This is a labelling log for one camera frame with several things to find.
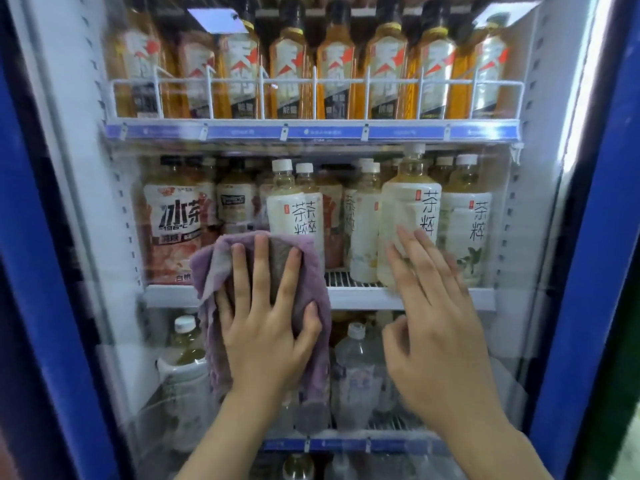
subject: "purple cloth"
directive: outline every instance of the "purple cloth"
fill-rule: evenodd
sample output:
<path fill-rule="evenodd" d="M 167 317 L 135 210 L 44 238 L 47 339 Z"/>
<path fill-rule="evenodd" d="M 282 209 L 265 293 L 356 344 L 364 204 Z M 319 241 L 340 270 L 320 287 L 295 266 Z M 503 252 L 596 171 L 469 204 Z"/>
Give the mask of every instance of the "purple cloth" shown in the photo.
<path fill-rule="evenodd" d="M 229 300 L 233 304 L 231 245 L 240 243 L 247 252 L 249 276 L 253 274 L 254 238 L 256 234 L 269 236 L 269 268 L 271 270 L 271 303 L 280 286 L 284 266 L 292 247 L 302 251 L 302 266 L 298 278 L 298 289 L 293 304 L 291 327 L 293 335 L 302 330 L 303 315 L 306 306 L 315 301 L 322 323 L 322 332 L 302 376 L 301 386 L 305 400 L 325 401 L 329 367 L 329 334 L 331 332 L 331 303 L 324 281 L 323 266 L 314 249 L 313 237 L 306 235 L 271 235 L 268 232 L 247 232 L 228 234 L 220 237 L 215 244 L 207 246 L 191 257 L 193 282 L 198 291 L 200 309 L 198 317 L 204 330 L 207 362 L 211 371 L 211 384 L 214 393 L 231 386 L 231 373 L 225 345 L 222 340 L 220 320 L 216 311 L 214 292 L 223 285 L 227 287 Z"/>

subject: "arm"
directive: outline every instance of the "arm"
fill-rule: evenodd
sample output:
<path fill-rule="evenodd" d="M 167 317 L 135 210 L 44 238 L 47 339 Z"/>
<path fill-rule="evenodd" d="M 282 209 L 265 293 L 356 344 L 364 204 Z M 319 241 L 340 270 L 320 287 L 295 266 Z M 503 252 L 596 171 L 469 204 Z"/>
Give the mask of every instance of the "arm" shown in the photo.
<path fill-rule="evenodd" d="M 297 339 L 291 332 L 291 310 L 298 286 L 301 252 L 292 249 L 276 303 L 269 302 L 269 242 L 255 238 L 253 290 L 244 247 L 232 247 L 235 314 L 224 291 L 216 293 L 220 325 L 233 386 L 220 412 L 177 480 L 247 478 L 253 459 L 285 393 L 300 381 L 321 325 L 315 303 L 305 309 Z"/>
<path fill-rule="evenodd" d="M 413 270 L 391 244 L 387 256 L 406 315 L 385 327 L 383 339 L 405 402 L 444 439 L 470 480 L 551 480 L 502 411 L 482 325 L 455 262 L 422 230 L 399 228 L 398 236 Z"/>

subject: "hand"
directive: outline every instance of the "hand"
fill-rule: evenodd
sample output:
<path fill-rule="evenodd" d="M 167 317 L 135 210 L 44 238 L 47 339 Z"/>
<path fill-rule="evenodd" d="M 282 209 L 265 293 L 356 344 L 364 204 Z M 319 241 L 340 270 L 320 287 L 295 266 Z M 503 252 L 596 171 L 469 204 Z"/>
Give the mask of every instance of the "hand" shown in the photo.
<path fill-rule="evenodd" d="M 451 447 L 471 425 L 502 426 L 507 419 L 482 325 L 455 261 L 445 260 L 423 230 L 398 227 L 397 233 L 413 270 L 390 244 L 388 261 L 406 315 L 383 331 L 388 372 L 412 411 Z"/>
<path fill-rule="evenodd" d="M 302 332 L 297 339 L 291 330 L 291 310 L 298 287 L 302 253 L 292 248 L 274 306 L 269 301 L 269 239 L 255 238 L 253 291 L 249 284 L 246 253 L 242 244 L 231 247 L 236 314 L 227 293 L 216 292 L 222 338 L 227 348 L 232 392 L 268 405 L 275 413 L 285 393 L 297 386 L 320 334 L 317 306 L 305 309 Z"/>

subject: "right hand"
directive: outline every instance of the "right hand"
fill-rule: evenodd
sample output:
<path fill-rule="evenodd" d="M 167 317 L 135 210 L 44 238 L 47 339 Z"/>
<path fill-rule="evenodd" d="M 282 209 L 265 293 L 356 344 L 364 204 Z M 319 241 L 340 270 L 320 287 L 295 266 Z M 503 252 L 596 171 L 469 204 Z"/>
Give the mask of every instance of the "right hand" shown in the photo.
<path fill-rule="evenodd" d="M 390 244 L 388 262 L 406 313 L 383 331 L 391 379 L 449 446 L 472 425 L 505 425 L 482 325 L 457 266 L 425 231 L 397 233 L 413 270 Z"/>

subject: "finger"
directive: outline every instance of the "finger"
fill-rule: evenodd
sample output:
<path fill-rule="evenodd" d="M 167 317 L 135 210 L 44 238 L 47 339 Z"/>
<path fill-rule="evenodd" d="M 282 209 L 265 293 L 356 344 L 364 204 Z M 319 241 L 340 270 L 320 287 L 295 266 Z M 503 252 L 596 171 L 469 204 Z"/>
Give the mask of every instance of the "finger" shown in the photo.
<path fill-rule="evenodd" d="M 405 311 L 412 317 L 423 316 L 430 304 L 420 289 L 418 278 L 406 265 L 393 243 L 387 247 L 387 260 Z"/>
<path fill-rule="evenodd" d="M 305 308 L 302 331 L 293 346 L 293 353 L 302 369 L 307 366 L 307 362 L 309 362 L 309 357 L 311 357 L 311 352 L 314 350 L 321 331 L 322 324 L 318 316 L 318 307 L 316 303 L 312 301 Z"/>
<path fill-rule="evenodd" d="M 408 319 L 406 315 L 398 317 L 382 330 L 382 343 L 385 347 L 387 370 L 396 384 L 398 383 L 399 375 L 409 361 L 408 351 L 405 347 L 407 332 Z"/>
<path fill-rule="evenodd" d="M 284 266 L 282 280 L 278 288 L 276 303 L 273 306 L 274 316 L 281 321 L 281 325 L 288 326 L 291 322 L 291 311 L 293 300 L 298 289 L 298 275 L 300 273 L 300 262 L 302 261 L 302 251 L 292 248 L 289 251 L 287 263 Z"/>
<path fill-rule="evenodd" d="M 229 329 L 231 329 L 231 324 L 234 322 L 234 312 L 224 288 L 220 288 L 216 291 L 216 305 L 218 306 L 220 328 L 222 329 L 222 338 L 224 339 Z"/>
<path fill-rule="evenodd" d="M 418 281 L 420 281 L 425 295 L 427 295 L 429 303 L 432 305 L 442 305 L 443 301 L 448 298 L 447 291 L 429 254 L 427 254 L 427 251 L 415 236 L 403 226 L 397 227 L 397 234 L 407 256 L 409 256 L 409 260 L 413 265 L 413 269 L 418 276 Z"/>
<path fill-rule="evenodd" d="M 244 320 L 251 310 L 251 286 L 246 266 L 246 252 L 242 244 L 231 246 L 234 266 L 234 291 L 236 294 L 236 319 Z"/>
<path fill-rule="evenodd" d="M 255 257 L 253 259 L 252 304 L 253 306 L 258 306 L 260 310 L 264 310 L 265 313 L 271 309 L 269 301 L 270 286 L 269 238 L 267 234 L 258 234 L 255 236 Z"/>
<path fill-rule="evenodd" d="M 458 289 L 460 290 L 460 308 L 464 313 L 476 313 L 476 306 L 471 298 L 471 293 L 469 293 L 469 288 L 462 277 L 462 271 L 460 271 L 460 268 L 456 263 L 456 258 L 451 254 L 445 253 L 444 259 L 451 270 Z"/>
<path fill-rule="evenodd" d="M 433 264 L 436 266 L 436 270 L 440 274 L 440 279 L 442 280 L 444 289 L 447 291 L 452 302 L 456 305 L 459 304 L 460 299 L 462 298 L 460 295 L 460 286 L 456 282 L 456 278 L 453 275 L 450 266 L 445 261 L 444 256 L 442 256 L 441 252 L 433 244 L 433 241 L 424 229 L 418 229 L 413 234 L 422 248 L 427 251 L 431 261 L 433 261 Z"/>

